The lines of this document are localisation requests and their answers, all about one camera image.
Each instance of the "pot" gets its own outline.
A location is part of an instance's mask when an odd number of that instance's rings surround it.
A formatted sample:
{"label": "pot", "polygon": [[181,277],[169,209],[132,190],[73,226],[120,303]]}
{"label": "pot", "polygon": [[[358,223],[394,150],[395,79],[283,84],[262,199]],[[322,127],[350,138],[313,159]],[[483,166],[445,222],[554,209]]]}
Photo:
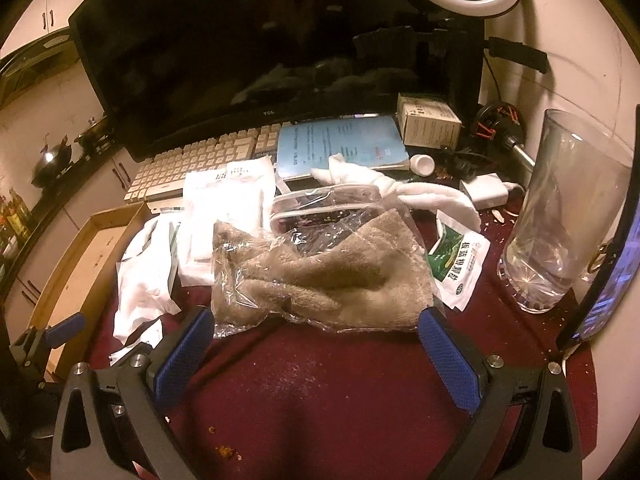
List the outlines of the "pot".
{"label": "pot", "polygon": [[71,146],[66,143],[67,140],[64,136],[60,144],[49,149],[45,136],[44,148],[40,150],[42,156],[33,168],[32,185],[41,188],[50,186],[56,177],[66,170],[71,161]]}
{"label": "pot", "polygon": [[85,155],[95,153],[96,148],[104,143],[110,126],[110,121],[107,117],[103,117],[99,121],[92,117],[89,119],[89,127],[78,135],[74,142],[80,144]]}

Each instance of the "white keyboard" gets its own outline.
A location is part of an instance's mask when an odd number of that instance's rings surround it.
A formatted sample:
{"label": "white keyboard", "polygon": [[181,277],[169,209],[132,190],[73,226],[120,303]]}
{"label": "white keyboard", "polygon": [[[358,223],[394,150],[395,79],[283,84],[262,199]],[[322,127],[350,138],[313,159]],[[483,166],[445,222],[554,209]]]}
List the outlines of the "white keyboard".
{"label": "white keyboard", "polygon": [[131,183],[125,202],[153,202],[182,196],[184,178],[191,171],[218,170],[236,160],[275,155],[282,126],[268,124],[220,138],[201,140],[145,160]]}

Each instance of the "brown towel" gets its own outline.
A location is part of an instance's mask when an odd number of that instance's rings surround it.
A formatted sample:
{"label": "brown towel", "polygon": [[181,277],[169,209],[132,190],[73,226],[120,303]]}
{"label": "brown towel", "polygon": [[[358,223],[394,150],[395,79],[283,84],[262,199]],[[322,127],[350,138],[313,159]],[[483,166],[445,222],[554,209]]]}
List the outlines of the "brown towel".
{"label": "brown towel", "polygon": [[314,256],[224,222],[213,247],[216,325],[248,328],[277,312],[334,330],[408,330],[433,304],[424,251],[395,209]]}

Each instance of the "white wall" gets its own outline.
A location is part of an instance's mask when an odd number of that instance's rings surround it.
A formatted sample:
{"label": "white wall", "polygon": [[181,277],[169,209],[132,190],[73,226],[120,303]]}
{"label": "white wall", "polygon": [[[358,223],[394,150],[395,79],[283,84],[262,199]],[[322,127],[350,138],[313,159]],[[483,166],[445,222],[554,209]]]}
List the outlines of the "white wall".
{"label": "white wall", "polygon": [[[103,114],[100,101],[89,83],[82,63],[57,74],[0,110],[0,194],[9,186],[24,198],[29,208],[40,199],[41,190],[31,185],[31,171],[40,158],[43,137],[53,146],[67,135],[69,142],[88,128],[90,117]],[[82,149],[72,144],[72,160]]]}
{"label": "white wall", "polygon": [[[521,0],[509,14],[488,20],[486,35],[521,41],[548,53],[551,72],[546,75],[489,58],[502,98],[523,111],[530,155],[538,150],[546,108],[597,121],[633,150],[640,64],[599,0]],[[495,98],[494,82],[485,68],[480,101]],[[640,413],[638,300],[640,280],[636,276],[612,321],[592,343],[598,443],[583,463],[586,480],[600,477]]]}

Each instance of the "table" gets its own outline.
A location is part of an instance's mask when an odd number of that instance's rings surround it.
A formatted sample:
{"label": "table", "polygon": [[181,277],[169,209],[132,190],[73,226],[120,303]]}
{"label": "table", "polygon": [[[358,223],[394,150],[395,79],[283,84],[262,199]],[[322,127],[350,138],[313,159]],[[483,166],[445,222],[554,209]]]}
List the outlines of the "table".
{"label": "table", "polygon": [[[448,319],[485,354],[500,354],[508,365],[541,367],[558,357],[553,341],[577,304],[568,294],[549,313],[533,316],[510,303],[495,273],[513,227],[503,216],[504,225],[482,213],[491,248],[467,308],[449,311]],[[433,215],[414,218],[430,247]],[[174,299],[185,310],[208,304],[210,290],[178,287]],[[87,352],[93,368],[107,366],[108,355],[121,347],[111,336],[117,303],[114,289]],[[165,330],[179,321],[180,315],[162,318]],[[587,345],[568,361],[567,376],[586,456],[595,448],[598,418]],[[214,341],[180,405],[167,415],[194,470],[217,480],[424,480],[468,421],[415,333],[331,334],[281,319]],[[512,408],[481,477],[490,478],[517,415]],[[219,446],[236,455],[222,458]]]}

